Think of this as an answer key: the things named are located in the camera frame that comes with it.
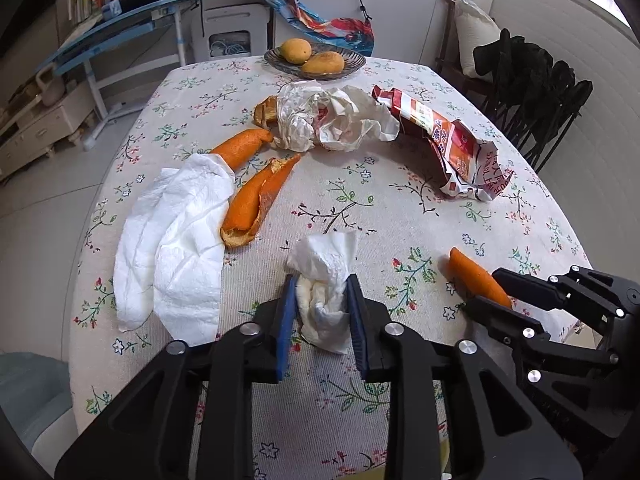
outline tablecloth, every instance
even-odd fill
[[[116,326],[114,256],[136,197],[160,168],[179,167],[191,153],[252,127],[254,106],[292,80],[260,57],[194,64],[173,70],[140,113],[105,180],[81,252],[70,332],[80,431],[170,340],[153,314],[133,332]],[[462,338],[468,325],[459,311],[463,292],[446,269],[451,247],[488,270],[542,278],[572,264],[589,266],[569,222],[520,153],[429,68],[369,58],[353,75],[322,83],[346,84],[366,92],[375,84],[396,87],[450,119],[462,118],[476,136],[497,143],[514,170],[510,186],[489,203],[446,198],[424,173],[424,146],[402,135],[364,142],[351,153],[315,148],[294,168],[255,241],[225,254],[219,334],[277,297],[287,251],[308,234],[357,230],[355,272],[365,296],[385,303],[394,320],[446,344]],[[268,147],[257,153],[237,172],[237,186],[285,154]],[[575,323],[566,313],[514,307],[540,319],[553,340],[564,340]],[[295,472],[328,480],[383,463],[388,404],[388,384],[363,384],[352,354],[319,351],[295,325],[286,378],[254,387],[255,478]]]

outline wooden drawer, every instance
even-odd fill
[[[0,170],[2,171],[0,177],[13,173],[26,163],[21,148],[22,139],[19,134],[14,135],[0,146]]]
[[[43,150],[73,132],[65,121],[62,109],[56,108],[16,136],[23,137],[21,152],[28,156]]]
[[[0,146],[0,178],[46,153],[57,140],[71,135],[93,108],[94,98],[85,81]]]

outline white tissue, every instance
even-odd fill
[[[301,274],[296,300],[302,337],[329,352],[345,354],[349,347],[344,289],[357,251],[357,232],[333,232],[303,238],[287,258],[287,266]]]
[[[389,109],[354,86],[324,90],[296,81],[278,94],[279,148],[306,152],[315,144],[336,152],[357,150],[366,135],[394,140],[400,123]]]
[[[220,226],[234,174],[219,155],[191,155],[161,171],[125,222],[113,275],[121,331],[152,310],[173,338],[213,341],[220,309],[224,246]]]

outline blue desk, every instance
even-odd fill
[[[61,75],[68,72],[72,68],[83,65],[86,72],[86,78],[89,82],[91,92],[95,99],[98,113],[102,120],[98,125],[97,131],[92,132],[93,140],[98,136],[101,129],[107,121],[120,117],[133,111],[142,110],[142,105],[126,110],[117,107],[111,112],[107,112],[104,100],[100,94],[100,89],[105,88],[115,82],[121,81],[128,77],[143,72],[148,72],[160,66],[173,63],[179,63],[181,66],[186,64],[184,59],[184,40],[182,38],[182,22],[181,13],[191,7],[195,0],[159,0],[146,6],[124,12],[123,14],[112,18],[107,22],[96,25],[91,30],[82,34],[73,41],[61,46],[55,53],[49,56],[38,67],[40,70],[45,65],[53,62],[56,64],[54,73]],[[170,56],[160,57],[151,61],[137,64],[127,68],[122,72],[110,75],[100,81],[96,80],[94,70],[92,69],[90,59],[98,56],[108,50],[120,46],[127,41],[148,34],[157,28],[167,27],[175,23],[175,36],[177,53]]]

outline drawer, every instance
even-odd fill
[[[68,94],[60,103],[60,109],[64,114],[64,118],[69,128],[69,134],[78,129],[78,126],[84,121],[94,109],[94,96],[91,94],[89,83],[83,81],[78,87]]]
[[[20,152],[20,147],[15,146],[15,139],[12,137],[0,147],[0,178],[13,173],[23,164],[24,155]]]
[[[17,136],[22,136],[23,139],[18,145],[21,152],[25,155],[30,155],[72,133],[72,131],[69,131],[69,126],[66,124],[62,110],[57,108],[23,132],[17,134]]]

